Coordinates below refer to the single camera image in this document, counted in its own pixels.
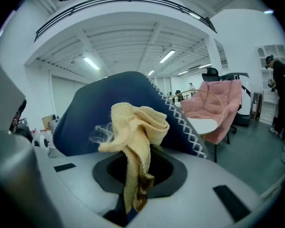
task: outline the person in black clothes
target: person in black clothes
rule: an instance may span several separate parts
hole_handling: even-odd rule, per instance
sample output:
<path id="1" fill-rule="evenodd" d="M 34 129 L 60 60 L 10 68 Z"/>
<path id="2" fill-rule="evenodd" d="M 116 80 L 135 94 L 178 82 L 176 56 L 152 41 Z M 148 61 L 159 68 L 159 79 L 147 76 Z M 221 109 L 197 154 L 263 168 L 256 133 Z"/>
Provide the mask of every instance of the person in black clothes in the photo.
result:
<path id="1" fill-rule="evenodd" d="M 280 96 L 277 123 L 275 127 L 271 127 L 269 130 L 283 138 L 283 133 L 281 133 L 281 131 L 283 128 L 285 131 L 285 64 L 274 59 L 273 55 L 266 57 L 266 64 L 274 70 L 273 80 L 269 86 L 273 87 L 276 85 L 276 90 Z"/>

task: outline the white zigzag stitching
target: white zigzag stitching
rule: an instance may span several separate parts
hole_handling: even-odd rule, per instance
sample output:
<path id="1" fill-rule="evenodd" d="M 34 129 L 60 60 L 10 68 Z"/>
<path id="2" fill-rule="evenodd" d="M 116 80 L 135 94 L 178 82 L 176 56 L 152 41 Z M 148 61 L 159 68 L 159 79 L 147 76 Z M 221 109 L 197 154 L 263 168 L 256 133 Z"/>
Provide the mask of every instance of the white zigzag stitching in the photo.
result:
<path id="1" fill-rule="evenodd" d="M 161 96 L 162 100 L 165 101 L 165 104 L 169 106 L 169 110 L 173 111 L 173 116 L 178 119 L 178 124 L 183 126 L 182 130 L 184 134 L 188 135 L 188 141 L 192 143 L 192 149 L 197 153 L 198 157 L 206 159 L 207 156 L 203 152 L 203 147 L 200 143 L 198 143 L 198 138 L 192 133 L 192 128 L 187 126 L 187 122 L 182 119 L 181 114 L 177 111 L 177 108 L 172 104 L 172 101 L 169 100 L 162 92 L 161 90 L 149 79 L 147 78 L 150 83 L 153 85 L 153 87 L 158 91 L 158 94 Z"/>

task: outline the shelving unit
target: shelving unit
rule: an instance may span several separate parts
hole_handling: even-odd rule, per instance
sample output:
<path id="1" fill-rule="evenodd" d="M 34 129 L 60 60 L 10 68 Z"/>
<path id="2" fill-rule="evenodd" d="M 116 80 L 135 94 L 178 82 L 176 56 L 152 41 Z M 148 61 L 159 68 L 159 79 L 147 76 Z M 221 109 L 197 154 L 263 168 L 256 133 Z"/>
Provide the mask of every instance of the shelving unit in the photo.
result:
<path id="1" fill-rule="evenodd" d="M 285 63 L 285 48 L 283 45 L 269 45 L 256 47 L 259 58 L 259 67 L 262 73 L 263 102 L 261 108 L 260 122 L 272 125 L 273 119 L 277 116 L 278 94 L 271 92 L 268 86 L 268 79 L 273 78 L 273 70 L 266 69 L 266 57 L 274 55 L 274 58 Z"/>

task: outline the gold hoop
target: gold hoop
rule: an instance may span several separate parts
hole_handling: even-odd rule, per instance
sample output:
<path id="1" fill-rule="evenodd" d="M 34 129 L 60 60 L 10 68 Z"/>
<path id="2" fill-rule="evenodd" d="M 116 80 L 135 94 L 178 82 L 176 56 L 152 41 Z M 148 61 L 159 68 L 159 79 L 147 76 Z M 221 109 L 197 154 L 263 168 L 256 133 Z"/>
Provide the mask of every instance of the gold hoop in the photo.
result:
<path id="1" fill-rule="evenodd" d="M 201 90 L 201 89 L 190 89 L 190 90 L 186 90 L 186 91 L 180 92 L 180 93 L 178 93 L 177 95 L 173 95 L 173 96 L 169 96 L 169 97 L 172 97 L 172 99 L 173 99 L 173 98 L 178 97 L 179 95 L 181 95 L 181 94 L 183 94 L 183 93 L 185 93 L 185 92 L 192 92 L 192 91 L 201 91 L 201 92 L 206 92 L 206 93 L 208 93 L 208 94 L 213 95 L 215 98 L 217 98 L 218 102 L 220 103 L 220 105 L 221 105 L 221 107 L 222 107 L 222 117 L 221 117 L 220 122 L 218 123 L 218 127 L 219 127 L 219 126 L 221 125 L 221 123 L 222 123 L 223 119 L 224 119 L 224 105 L 223 105 L 223 103 L 221 102 L 221 100 L 220 100 L 220 99 L 218 99 L 218 97 L 217 97 L 215 94 L 213 94 L 213 93 L 211 93 L 211 92 L 209 92 L 209 91 L 206 91 L 206 90 Z"/>

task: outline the beige rag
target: beige rag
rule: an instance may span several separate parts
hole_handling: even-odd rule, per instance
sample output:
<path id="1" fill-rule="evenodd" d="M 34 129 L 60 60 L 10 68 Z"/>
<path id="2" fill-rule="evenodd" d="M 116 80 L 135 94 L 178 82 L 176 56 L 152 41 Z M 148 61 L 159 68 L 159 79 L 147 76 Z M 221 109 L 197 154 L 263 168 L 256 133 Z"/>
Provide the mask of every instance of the beige rag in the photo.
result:
<path id="1" fill-rule="evenodd" d="M 112 106 L 111 118 L 114 140 L 101 143 L 100 152 L 123 151 L 127 157 L 126 183 L 123 199 L 126 213 L 134 207 L 140 211 L 147 202 L 147 189 L 153 186 L 154 177 L 148 174 L 150 144 L 160 145 L 169 124 L 166 114 L 150 107 L 135 107 L 129 103 Z"/>

